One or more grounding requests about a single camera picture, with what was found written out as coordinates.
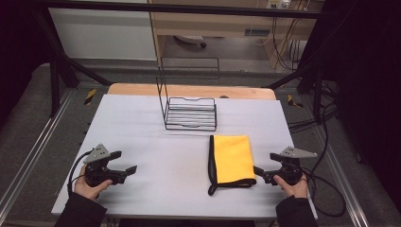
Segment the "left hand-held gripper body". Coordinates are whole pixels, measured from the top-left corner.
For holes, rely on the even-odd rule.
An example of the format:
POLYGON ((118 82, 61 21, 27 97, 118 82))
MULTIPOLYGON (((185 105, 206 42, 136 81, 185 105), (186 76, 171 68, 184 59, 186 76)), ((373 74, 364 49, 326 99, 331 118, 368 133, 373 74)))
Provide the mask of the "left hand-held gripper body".
POLYGON ((110 152, 103 144, 97 145, 83 161, 86 165, 86 183, 91 187, 97 186, 106 180, 112 180, 113 185, 125 182, 126 171, 112 170, 108 168, 110 152))

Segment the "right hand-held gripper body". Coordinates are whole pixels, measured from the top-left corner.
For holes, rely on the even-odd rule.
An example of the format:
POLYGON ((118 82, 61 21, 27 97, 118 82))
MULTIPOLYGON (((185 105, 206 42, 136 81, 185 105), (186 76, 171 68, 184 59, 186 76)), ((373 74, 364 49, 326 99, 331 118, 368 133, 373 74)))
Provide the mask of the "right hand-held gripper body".
POLYGON ((288 184, 295 185, 303 176, 300 160, 303 158, 318 157, 317 153, 294 147, 287 147, 277 154, 284 157, 282 162, 278 162, 282 166, 278 170, 265 171, 266 176, 264 177, 264 181, 271 185, 277 185, 277 182, 273 179, 275 175, 282 177, 288 184))

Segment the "yellow cloth with black trim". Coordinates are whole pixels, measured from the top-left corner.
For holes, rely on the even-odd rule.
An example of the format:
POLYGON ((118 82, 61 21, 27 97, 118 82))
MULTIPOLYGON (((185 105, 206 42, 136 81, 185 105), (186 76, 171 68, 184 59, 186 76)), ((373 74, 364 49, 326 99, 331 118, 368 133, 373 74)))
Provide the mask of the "yellow cloth with black trim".
POLYGON ((208 195, 219 188, 249 188, 256 184, 253 154, 247 135, 211 135, 209 139, 208 195))

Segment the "person's right hand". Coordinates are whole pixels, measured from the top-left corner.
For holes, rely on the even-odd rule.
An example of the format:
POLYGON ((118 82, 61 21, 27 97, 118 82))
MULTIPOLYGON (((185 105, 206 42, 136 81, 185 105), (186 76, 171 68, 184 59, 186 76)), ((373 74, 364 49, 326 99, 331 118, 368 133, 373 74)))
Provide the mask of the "person's right hand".
POLYGON ((288 184, 282 177, 275 175, 273 179, 286 192, 288 197, 307 198, 308 183, 306 175, 303 175, 295 185, 288 184))

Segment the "person's left hand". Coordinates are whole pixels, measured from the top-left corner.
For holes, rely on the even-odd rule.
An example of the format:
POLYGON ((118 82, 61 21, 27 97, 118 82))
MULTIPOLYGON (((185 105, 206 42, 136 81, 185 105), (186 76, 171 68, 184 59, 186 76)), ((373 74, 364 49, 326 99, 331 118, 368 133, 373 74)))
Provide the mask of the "person's left hand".
POLYGON ((83 166, 80 170, 79 177, 75 182, 74 192, 86 199, 94 201, 102 191, 106 190, 113 183, 113 181, 106 180, 97 186, 91 187, 86 183, 85 168, 86 166, 83 166))

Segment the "yellow black tape strip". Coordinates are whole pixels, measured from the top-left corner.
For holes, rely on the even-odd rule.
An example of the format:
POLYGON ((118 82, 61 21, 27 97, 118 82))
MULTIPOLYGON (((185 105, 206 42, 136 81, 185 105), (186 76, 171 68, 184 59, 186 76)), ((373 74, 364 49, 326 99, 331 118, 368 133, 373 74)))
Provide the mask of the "yellow black tape strip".
POLYGON ((95 96, 95 94, 96 94, 96 89, 91 89, 89 91, 87 97, 84 100, 84 105, 90 105, 90 103, 91 103, 93 97, 95 96))
POLYGON ((294 107, 297 107, 297 108, 303 108, 304 107, 304 105, 302 103, 295 102, 291 95, 288 95, 288 105, 289 106, 294 106, 294 107))

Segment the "wooden table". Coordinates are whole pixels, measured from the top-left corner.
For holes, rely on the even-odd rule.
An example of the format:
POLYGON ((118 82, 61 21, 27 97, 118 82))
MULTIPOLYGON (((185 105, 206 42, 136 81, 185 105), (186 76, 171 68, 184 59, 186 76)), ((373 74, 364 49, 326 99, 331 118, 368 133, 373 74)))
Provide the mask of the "wooden table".
MULTIPOLYGON (((202 86, 202 85, 167 85, 170 96, 213 97, 227 96, 235 99, 275 100, 276 95, 271 89, 251 88, 241 86, 202 86)), ((156 84, 146 83, 115 83, 110 86, 109 95, 157 96, 156 84)))

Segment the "black curtain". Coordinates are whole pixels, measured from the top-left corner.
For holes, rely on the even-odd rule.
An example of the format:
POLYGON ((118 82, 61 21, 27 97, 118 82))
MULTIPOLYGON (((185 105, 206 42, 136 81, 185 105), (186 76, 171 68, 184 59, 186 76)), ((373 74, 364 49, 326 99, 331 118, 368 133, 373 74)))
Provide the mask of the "black curtain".
POLYGON ((48 62, 29 0, 0 0, 0 126, 18 103, 32 72, 48 62))
POLYGON ((357 151, 401 212, 401 0, 325 0, 302 60, 339 85, 357 151))

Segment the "white cabinet panel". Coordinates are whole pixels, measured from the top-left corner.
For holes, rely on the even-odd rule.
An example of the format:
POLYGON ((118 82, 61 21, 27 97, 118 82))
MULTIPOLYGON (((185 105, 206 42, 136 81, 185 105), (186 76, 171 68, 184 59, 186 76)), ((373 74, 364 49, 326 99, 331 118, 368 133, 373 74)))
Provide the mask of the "white cabinet panel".
POLYGON ((70 58, 155 61, 149 15, 88 9, 50 9, 70 58))

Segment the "office chair base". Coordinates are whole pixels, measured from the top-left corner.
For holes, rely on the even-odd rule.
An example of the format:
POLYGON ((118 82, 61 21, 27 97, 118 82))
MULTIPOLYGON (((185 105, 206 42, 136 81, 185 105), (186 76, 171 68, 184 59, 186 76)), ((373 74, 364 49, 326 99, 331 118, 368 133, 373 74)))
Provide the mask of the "office chair base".
POLYGON ((202 36, 182 36, 182 35, 176 35, 176 39, 188 43, 188 44, 197 44, 201 48, 205 48, 207 44, 205 43, 204 39, 202 36))

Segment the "light wooden desk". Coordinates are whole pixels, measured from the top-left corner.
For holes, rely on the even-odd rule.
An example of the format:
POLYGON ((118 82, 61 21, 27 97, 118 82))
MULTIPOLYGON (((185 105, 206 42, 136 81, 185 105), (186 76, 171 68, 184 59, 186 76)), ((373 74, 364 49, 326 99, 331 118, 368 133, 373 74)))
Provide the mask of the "light wooden desk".
MULTIPOLYGON (((150 4, 233 7, 267 9, 268 0, 148 0, 150 4)), ((320 11, 324 0, 291 0, 287 10, 320 11)), ((292 41, 306 41, 315 26, 313 19, 277 17, 165 13, 150 14, 156 53, 162 57, 167 36, 251 37, 265 48, 270 66, 284 66, 284 58, 292 41)))

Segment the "white power strip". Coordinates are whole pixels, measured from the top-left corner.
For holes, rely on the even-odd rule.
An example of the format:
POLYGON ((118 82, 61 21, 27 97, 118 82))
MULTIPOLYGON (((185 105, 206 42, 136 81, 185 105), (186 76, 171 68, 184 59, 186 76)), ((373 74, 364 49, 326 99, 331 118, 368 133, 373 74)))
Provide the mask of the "white power strip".
POLYGON ((291 0, 268 0, 267 9, 287 9, 291 0))

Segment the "aluminium floor rail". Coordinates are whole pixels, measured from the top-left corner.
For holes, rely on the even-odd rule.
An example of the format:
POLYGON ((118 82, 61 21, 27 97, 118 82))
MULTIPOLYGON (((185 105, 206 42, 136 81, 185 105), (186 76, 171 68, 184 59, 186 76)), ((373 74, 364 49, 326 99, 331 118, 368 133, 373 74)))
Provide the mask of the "aluminium floor rail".
POLYGON ((325 150, 324 159, 327 162, 329 169, 334 177, 336 186, 344 197, 347 212, 355 227, 369 227, 369 221, 365 216, 354 192, 345 171, 342 169, 334 150, 331 148, 328 138, 321 128, 316 129, 316 135, 325 150))
POLYGON ((74 93, 75 89, 66 90, 62 96, 60 108, 56 111, 54 116, 47 120, 44 129, 41 131, 38 139, 35 141, 35 144, 30 149, 29 154, 19 168, 4 196, 0 199, 0 223, 5 221, 10 209, 21 193, 30 173, 32 172, 32 169, 40 159, 44 148, 51 138, 53 131, 57 128, 74 93))

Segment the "black metal frame stand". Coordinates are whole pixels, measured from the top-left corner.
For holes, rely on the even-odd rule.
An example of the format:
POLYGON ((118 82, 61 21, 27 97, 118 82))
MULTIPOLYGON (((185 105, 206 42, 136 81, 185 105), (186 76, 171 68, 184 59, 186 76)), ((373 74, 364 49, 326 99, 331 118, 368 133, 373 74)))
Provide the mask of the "black metal frame stand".
POLYGON ((321 100, 322 100, 322 87, 323 87, 323 66, 320 63, 306 63, 304 66, 299 67, 295 72, 279 79, 274 83, 267 85, 268 89, 275 90, 286 83, 301 77, 301 82, 297 87, 299 94, 306 94, 313 90, 313 105, 312 116, 321 123, 323 117, 321 116, 321 100))
POLYGON ((44 35, 44 45, 47 47, 46 55, 49 58, 50 64, 51 117, 55 116, 61 107, 60 79, 63 80, 68 88, 77 88, 79 85, 79 80, 74 69, 102 85, 113 84, 111 81, 97 75, 67 56, 48 8, 33 6, 30 12, 41 30, 41 33, 44 35))

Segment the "black metal frame crossbar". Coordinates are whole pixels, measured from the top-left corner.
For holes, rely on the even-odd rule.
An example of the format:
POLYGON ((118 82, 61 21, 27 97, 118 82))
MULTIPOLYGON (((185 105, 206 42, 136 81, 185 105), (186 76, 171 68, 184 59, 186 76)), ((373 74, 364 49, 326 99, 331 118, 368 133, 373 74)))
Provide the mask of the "black metal frame crossbar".
POLYGON ((238 15, 238 16, 280 17, 280 18, 301 18, 301 19, 321 19, 321 18, 326 19, 334 16, 334 13, 324 12, 324 11, 300 11, 300 10, 287 10, 287 9, 242 9, 233 7, 73 1, 73 0, 34 0, 34 3, 46 8, 53 8, 53 9, 93 9, 93 10, 192 13, 192 14, 238 15))

